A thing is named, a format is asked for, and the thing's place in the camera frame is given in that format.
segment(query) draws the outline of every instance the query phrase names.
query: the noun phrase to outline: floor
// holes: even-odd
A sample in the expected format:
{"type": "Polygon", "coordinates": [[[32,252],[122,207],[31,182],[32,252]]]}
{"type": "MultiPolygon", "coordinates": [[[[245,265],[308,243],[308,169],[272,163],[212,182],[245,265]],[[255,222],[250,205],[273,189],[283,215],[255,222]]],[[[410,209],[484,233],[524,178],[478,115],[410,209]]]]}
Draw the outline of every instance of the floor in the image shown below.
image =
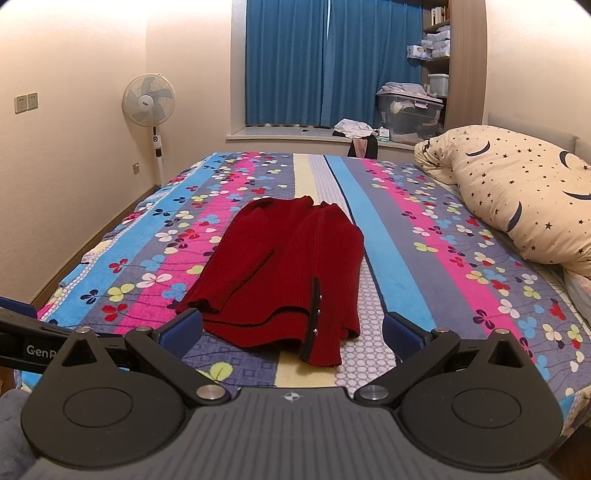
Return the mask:
{"type": "Polygon", "coordinates": [[[591,428],[581,427],[575,430],[550,458],[550,464],[563,480],[591,478],[591,428]]]}

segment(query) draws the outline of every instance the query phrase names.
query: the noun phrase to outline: red knit cardigan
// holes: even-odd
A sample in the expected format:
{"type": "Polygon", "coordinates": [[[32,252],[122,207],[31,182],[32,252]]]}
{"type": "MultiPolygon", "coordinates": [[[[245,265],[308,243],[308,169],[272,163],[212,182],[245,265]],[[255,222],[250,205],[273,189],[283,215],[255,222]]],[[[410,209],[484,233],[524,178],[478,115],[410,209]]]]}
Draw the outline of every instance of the red knit cardigan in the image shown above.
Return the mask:
{"type": "Polygon", "coordinates": [[[234,345],[297,339],[300,358],[340,365],[340,340],[359,336],[363,235],[336,205],[310,197],[246,205],[177,307],[234,345]]]}

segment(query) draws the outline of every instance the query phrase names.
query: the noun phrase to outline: white basket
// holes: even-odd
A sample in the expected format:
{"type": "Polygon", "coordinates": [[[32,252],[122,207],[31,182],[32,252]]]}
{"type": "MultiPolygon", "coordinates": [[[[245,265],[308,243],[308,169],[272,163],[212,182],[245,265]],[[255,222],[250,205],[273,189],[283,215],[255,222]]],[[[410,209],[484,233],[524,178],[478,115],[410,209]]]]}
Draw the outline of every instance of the white basket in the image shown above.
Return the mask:
{"type": "Polygon", "coordinates": [[[449,86],[449,75],[445,73],[432,73],[429,75],[429,85],[431,85],[430,92],[433,95],[446,97],[449,86]]]}

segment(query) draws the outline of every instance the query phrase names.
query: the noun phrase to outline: gray blanket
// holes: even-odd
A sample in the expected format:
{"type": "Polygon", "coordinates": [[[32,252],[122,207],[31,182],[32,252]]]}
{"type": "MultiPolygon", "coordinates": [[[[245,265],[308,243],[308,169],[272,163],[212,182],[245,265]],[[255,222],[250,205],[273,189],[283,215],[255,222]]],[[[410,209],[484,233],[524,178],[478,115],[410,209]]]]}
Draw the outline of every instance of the gray blanket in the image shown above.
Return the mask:
{"type": "Polygon", "coordinates": [[[0,480],[16,480],[35,462],[21,430],[27,398],[24,390],[9,390],[0,398],[0,480]]]}

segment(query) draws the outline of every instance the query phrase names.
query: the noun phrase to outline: storage container lid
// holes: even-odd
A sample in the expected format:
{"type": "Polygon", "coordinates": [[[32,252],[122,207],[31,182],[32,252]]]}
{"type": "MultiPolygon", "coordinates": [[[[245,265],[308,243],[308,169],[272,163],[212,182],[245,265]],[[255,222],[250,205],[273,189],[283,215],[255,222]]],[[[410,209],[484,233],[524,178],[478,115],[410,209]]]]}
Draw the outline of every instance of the storage container lid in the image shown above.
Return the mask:
{"type": "Polygon", "coordinates": [[[443,100],[441,100],[439,98],[435,98],[435,97],[409,95],[407,93],[398,93],[398,92],[380,93],[379,95],[376,95],[376,97],[388,97],[388,96],[399,96],[399,97],[410,98],[412,100],[418,100],[419,102],[428,102],[428,103],[430,102],[430,103],[436,103],[438,105],[443,105],[443,100]]]}

